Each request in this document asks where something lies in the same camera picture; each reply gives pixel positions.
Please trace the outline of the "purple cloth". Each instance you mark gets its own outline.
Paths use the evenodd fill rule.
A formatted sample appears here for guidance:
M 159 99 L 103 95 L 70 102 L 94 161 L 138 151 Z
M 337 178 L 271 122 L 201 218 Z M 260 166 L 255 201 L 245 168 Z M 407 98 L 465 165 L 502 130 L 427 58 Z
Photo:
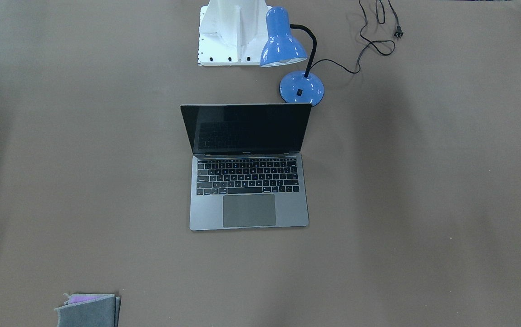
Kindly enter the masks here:
M 91 300 L 103 298 L 104 296 L 106 296 L 106 294 L 70 294 L 68 295 L 68 300 L 64 302 L 64 304 L 67 306 L 73 303 L 88 302 Z

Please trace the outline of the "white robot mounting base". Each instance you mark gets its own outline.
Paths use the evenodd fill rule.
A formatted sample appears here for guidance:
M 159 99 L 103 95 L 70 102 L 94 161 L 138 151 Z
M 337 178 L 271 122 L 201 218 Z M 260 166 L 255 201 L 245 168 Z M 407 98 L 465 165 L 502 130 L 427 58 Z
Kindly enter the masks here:
M 211 0 L 202 6 L 197 64 L 259 66 L 269 9 L 264 0 Z

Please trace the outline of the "grey folded cloth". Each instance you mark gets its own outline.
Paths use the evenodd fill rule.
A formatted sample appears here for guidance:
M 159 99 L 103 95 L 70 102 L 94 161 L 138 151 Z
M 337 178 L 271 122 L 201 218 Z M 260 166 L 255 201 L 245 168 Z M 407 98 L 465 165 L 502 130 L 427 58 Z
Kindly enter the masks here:
M 117 327 L 121 298 L 106 294 L 103 298 L 55 308 L 58 327 Z

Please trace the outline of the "blue desk lamp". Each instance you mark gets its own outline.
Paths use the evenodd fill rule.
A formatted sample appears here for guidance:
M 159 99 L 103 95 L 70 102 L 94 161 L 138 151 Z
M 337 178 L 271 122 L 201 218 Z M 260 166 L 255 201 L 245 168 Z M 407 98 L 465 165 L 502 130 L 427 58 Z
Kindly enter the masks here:
M 259 66 L 271 68 L 306 61 L 304 70 L 286 74 L 279 83 L 279 93 L 285 102 L 320 104 L 324 97 L 323 82 L 311 72 L 317 50 L 317 38 L 304 25 L 291 24 L 288 12 L 281 6 L 274 6 L 266 13 L 267 41 L 263 46 Z M 292 29 L 306 32 L 312 40 L 310 54 L 292 35 Z

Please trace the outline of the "grey laptop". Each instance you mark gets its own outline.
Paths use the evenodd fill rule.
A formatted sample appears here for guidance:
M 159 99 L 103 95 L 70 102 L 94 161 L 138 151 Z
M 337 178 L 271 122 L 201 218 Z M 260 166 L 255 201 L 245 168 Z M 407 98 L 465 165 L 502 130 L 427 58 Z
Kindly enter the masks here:
M 310 216 L 301 148 L 309 103 L 184 104 L 189 228 L 296 228 Z

